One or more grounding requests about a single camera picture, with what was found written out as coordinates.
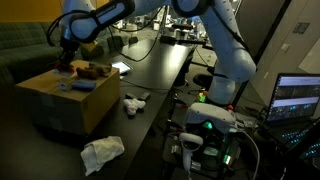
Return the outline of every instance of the sofa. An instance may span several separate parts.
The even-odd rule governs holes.
[[[46,31],[50,24],[49,22],[0,23],[0,86],[19,83],[54,67],[62,48],[59,47],[58,29],[51,35],[51,40],[57,47],[48,45]],[[123,37],[124,44],[128,43],[130,37],[125,32],[115,32],[113,35]],[[75,59],[83,59],[82,54],[90,58],[101,55],[101,51],[108,52],[107,38],[110,36],[108,31],[101,32],[97,38],[99,53],[79,48]]]

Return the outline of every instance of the cardboard box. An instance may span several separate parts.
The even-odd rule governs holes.
[[[89,62],[76,60],[72,65],[84,68],[89,67]],[[109,77],[95,80],[97,86],[91,92],[59,89],[61,80],[71,84],[76,79],[79,79],[77,73],[64,78],[49,71],[16,85],[33,123],[78,135],[92,132],[120,98],[119,70],[112,68]]]

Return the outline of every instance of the blue object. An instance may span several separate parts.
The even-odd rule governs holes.
[[[97,83],[94,81],[75,80],[72,84],[73,89],[81,91],[92,91],[96,88]]]

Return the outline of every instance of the desk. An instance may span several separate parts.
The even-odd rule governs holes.
[[[153,40],[139,41],[130,47],[125,46],[122,52],[132,55],[133,58],[140,58],[149,51],[153,42]],[[125,80],[147,87],[170,89],[189,51],[190,49],[184,46],[171,46],[157,42],[149,56],[139,63],[126,60],[121,56],[109,60],[97,59],[97,61],[123,60],[134,68],[124,78]],[[92,136],[120,136],[125,152],[93,175],[96,177],[88,179],[108,177],[112,180],[124,179],[168,93],[168,90],[149,91],[128,86],[125,82],[121,82],[120,91],[120,101],[92,132]],[[145,112],[137,114],[132,120],[128,119],[123,109],[122,100],[127,92],[136,95],[142,95],[144,92],[151,93]],[[44,138],[23,115],[22,109],[16,103],[16,98],[12,89],[2,91],[0,143],[3,146],[0,148],[0,179],[87,179],[80,156],[82,149]]]

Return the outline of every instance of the monitor screen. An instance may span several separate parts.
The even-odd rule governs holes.
[[[313,116],[320,98],[320,74],[279,74],[267,122]]]

